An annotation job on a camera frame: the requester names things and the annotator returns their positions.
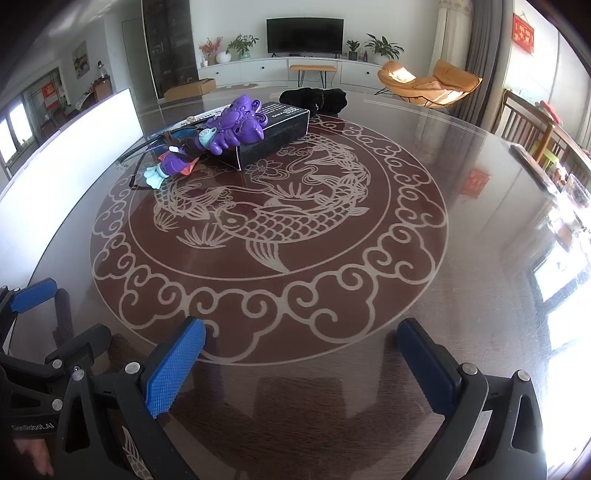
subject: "dark glass cabinet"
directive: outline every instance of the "dark glass cabinet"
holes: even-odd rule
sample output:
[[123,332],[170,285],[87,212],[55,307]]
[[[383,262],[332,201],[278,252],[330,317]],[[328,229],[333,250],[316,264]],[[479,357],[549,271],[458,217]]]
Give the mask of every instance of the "dark glass cabinet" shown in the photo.
[[189,0],[143,0],[142,11],[156,94],[164,98],[169,88],[199,79]]

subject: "doorway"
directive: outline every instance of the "doorway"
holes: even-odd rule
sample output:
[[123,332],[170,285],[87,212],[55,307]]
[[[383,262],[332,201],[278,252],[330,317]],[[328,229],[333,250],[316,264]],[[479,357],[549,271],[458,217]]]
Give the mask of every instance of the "doorway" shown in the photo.
[[137,100],[136,108],[143,110],[150,105],[157,104],[152,71],[146,52],[144,26],[140,18],[126,20],[121,22],[121,25],[127,65]]

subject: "human hand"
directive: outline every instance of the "human hand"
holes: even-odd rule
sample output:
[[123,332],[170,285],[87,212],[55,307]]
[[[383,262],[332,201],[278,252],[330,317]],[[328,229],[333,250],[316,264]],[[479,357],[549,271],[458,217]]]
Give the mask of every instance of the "human hand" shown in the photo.
[[22,454],[27,453],[33,460],[37,472],[53,476],[53,467],[49,458],[49,450],[43,439],[15,439],[14,445]]

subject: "potted plant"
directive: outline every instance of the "potted plant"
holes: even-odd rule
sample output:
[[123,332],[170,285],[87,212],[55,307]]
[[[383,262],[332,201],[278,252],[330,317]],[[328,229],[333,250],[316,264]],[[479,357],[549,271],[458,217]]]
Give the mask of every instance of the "potted plant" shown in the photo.
[[371,33],[367,34],[368,37],[371,38],[365,46],[371,47],[374,50],[374,63],[378,65],[383,65],[387,61],[393,60],[394,57],[396,59],[400,58],[400,52],[403,52],[404,49],[398,45],[397,43],[388,43],[386,37],[382,36],[382,39],[377,39]]
[[205,61],[208,65],[215,65],[217,51],[219,50],[220,45],[222,44],[222,40],[223,37],[218,37],[216,38],[216,41],[214,43],[208,37],[207,41],[204,44],[199,45],[199,48],[203,52],[203,56],[205,57]]
[[249,59],[251,57],[251,54],[248,50],[256,44],[257,40],[258,38],[255,38],[252,35],[239,34],[234,40],[232,40],[228,44],[228,50],[230,48],[236,50],[238,52],[238,58],[240,60]]
[[358,41],[355,40],[347,40],[347,45],[349,46],[349,60],[357,60],[357,49],[359,45],[361,45]]

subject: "purple plastic dragon toy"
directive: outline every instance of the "purple plastic dragon toy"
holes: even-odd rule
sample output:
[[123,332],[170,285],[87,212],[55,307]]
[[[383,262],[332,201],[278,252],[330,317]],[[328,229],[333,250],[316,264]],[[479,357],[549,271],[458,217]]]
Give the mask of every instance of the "purple plastic dragon toy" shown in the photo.
[[207,121],[207,128],[189,139],[182,147],[166,152],[155,167],[148,167],[144,177],[153,189],[159,189],[164,179],[178,173],[191,172],[194,159],[205,151],[221,155],[227,148],[256,143],[265,138],[263,127],[269,119],[261,113],[260,100],[240,95],[222,113]]

